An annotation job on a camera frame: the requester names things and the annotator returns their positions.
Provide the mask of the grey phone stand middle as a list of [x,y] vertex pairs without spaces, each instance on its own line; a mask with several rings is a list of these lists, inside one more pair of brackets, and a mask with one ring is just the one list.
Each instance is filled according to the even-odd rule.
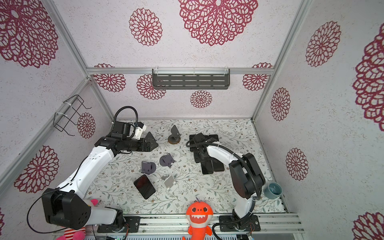
[[175,163],[176,161],[174,160],[173,156],[168,153],[167,155],[161,156],[159,163],[162,167],[172,167],[172,164]]

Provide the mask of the wooden base stand back-right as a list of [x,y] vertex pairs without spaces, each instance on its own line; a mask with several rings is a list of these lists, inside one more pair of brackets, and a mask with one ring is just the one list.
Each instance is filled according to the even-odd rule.
[[168,142],[172,145],[176,145],[181,140],[181,134],[176,125],[171,128],[171,135],[168,137]]

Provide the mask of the pink striped plush toy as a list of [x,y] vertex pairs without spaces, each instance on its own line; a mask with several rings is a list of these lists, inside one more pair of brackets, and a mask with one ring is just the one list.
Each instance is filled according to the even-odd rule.
[[[97,199],[85,200],[87,204],[91,206],[96,206],[99,203]],[[66,229],[64,235],[60,236],[56,240],[84,240],[86,237],[86,227],[83,227],[79,230]]]

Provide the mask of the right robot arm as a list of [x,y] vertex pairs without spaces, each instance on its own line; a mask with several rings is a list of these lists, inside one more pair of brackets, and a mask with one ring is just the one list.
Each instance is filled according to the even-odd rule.
[[261,199],[262,188],[266,183],[254,155],[247,153],[240,156],[218,142],[197,143],[188,147],[197,149],[204,157],[214,158],[229,167],[233,186],[239,196],[234,214],[239,219],[249,217],[256,201]]

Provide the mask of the grey phone stand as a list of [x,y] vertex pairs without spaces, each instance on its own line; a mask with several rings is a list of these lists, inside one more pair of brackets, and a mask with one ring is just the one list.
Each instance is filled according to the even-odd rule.
[[162,167],[172,167],[172,164],[175,163],[176,161],[174,160],[173,156],[168,153],[167,155],[161,156],[159,163]]
[[154,162],[142,161],[141,173],[146,175],[153,174],[157,169],[157,165]]

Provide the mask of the teal cup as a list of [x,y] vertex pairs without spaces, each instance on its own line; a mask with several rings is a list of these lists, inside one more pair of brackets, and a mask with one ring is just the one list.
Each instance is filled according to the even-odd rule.
[[283,194],[283,189],[278,183],[268,183],[264,189],[264,194],[268,199],[274,200]]

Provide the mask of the grey phone stand left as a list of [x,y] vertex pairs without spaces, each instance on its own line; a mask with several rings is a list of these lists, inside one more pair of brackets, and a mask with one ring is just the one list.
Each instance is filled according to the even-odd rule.
[[157,165],[154,162],[142,161],[141,173],[146,175],[153,174],[157,169]]

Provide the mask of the phone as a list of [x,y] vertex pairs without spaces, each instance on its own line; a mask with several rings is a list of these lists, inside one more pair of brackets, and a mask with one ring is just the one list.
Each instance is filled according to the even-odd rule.
[[224,164],[218,160],[212,160],[212,166],[214,172],[223,172],[225,170]]
[[192,148],[194,145],[203,143],[207,140],[207,137],[203,133],[198,133],[196,135],[190,135],[189,146]]
[[218,142],[218,141],[219,141],[218,135],[208,135],[207,139],[206,139],[207,143],[214,143],[214,142]]
[[201,162],[201,168],[203,175],[210,175],[214,173],[212,161]]
[[145,200],[149,199],[156,192],[155,187],[146,175],[142,175],[136,179],[134,181],[134,186]]

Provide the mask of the red shark plush toy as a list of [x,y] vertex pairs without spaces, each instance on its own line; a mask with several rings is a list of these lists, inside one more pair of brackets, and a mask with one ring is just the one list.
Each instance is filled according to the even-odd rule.
[[188,234],[190,240],[204,240],[206,235],[212,236],[213,231],[209,226],[214,215],[213,209],[209,204],[197,200],[191,204],[186,212],[186,218],[190,223]]

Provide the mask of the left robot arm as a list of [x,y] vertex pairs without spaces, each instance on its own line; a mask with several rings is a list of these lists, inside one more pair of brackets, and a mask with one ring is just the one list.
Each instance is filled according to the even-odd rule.
[[46,189],[42,203],[47,223],[79,230],[88,225],[104,225],[120,232],[126,225],[123,212],[108,207],[95,207],[85,195],[100,171],[121,151],[151,152],[158,143],[151,133],[145,138],[119,139],[102,137],[80,166],[56,189]]

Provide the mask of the dark grey wall shelf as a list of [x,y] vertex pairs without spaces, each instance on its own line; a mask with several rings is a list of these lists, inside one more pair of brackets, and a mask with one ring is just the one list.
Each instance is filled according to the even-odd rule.
[[227,90],[230,70],[165,71],[152,70],[152,85],[156,90]]

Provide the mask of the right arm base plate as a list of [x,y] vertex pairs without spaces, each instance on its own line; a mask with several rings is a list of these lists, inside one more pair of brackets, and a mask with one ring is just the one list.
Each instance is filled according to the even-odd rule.
[[225,224],[237,220],[233,216],[219,216],[221,232],[259,232],[261,225],[256,215],[252,214],[245,220],[241,220],[232,224]]

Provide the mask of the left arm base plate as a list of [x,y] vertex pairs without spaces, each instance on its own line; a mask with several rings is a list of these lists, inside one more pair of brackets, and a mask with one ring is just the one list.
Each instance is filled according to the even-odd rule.
[[137,233],[141,217],[120,216],[111,225],[99,225],[97,233]]

